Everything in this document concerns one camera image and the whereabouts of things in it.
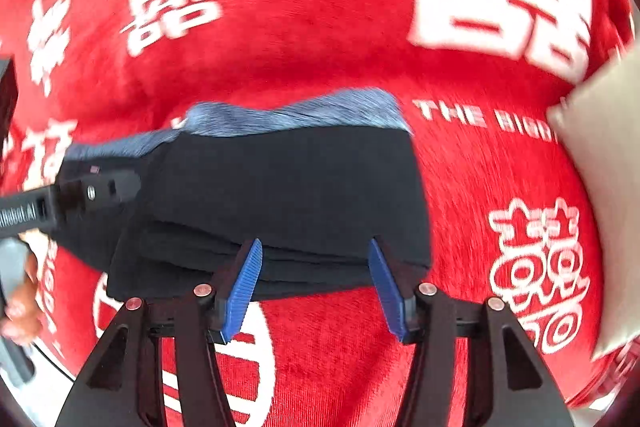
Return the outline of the person left hand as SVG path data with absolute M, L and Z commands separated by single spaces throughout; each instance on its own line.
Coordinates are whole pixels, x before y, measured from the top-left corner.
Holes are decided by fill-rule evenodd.
M 37 303 L 38 261 L 29 253 L 25 261 L 24 281 L 9 297 L 1 320 L 1 335 L 19 346 L 30 345 L 41 333 L 42 312 Z

